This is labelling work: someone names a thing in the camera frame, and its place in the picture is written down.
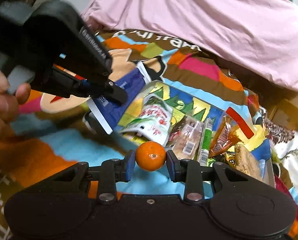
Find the person left hand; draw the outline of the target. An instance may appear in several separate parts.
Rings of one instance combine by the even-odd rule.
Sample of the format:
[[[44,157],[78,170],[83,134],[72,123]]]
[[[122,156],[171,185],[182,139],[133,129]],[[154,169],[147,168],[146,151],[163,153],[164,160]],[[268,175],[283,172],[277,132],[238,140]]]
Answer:
[[[24,104],[30,95],[31,86],[28,83],[21,84],[15,95],[7,94],[9,82],[0,70],[0,140],[13,135],[10,126],[19,113],[19,106]]]

